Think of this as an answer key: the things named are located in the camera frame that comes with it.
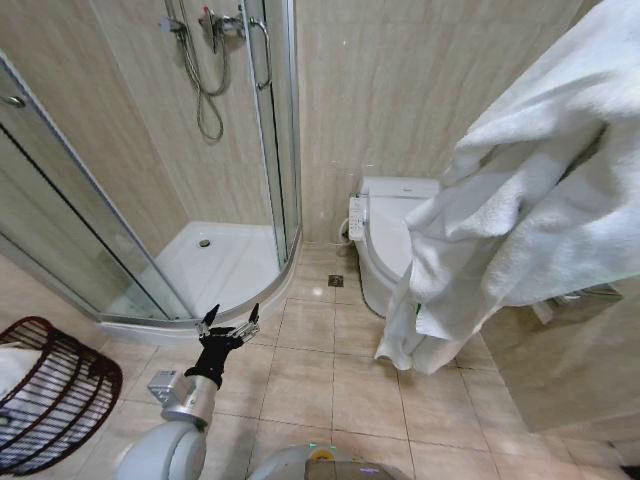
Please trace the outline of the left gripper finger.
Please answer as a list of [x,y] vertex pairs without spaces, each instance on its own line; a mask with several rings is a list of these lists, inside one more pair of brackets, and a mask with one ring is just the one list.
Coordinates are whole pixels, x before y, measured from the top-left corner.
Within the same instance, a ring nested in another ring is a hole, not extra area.
[[233,337],[240,339],[241,341],[250,341],[260,331],[258,321],[259,321],[259,304],[256,303],[251,311],[249,319],[244,324],[242,324],[241,326],[235,329],[233,333]]
[[206,315],[196,323],[196,330],[199,336],[208,336],[211,326],[217,316],[219,304],[216,304]]

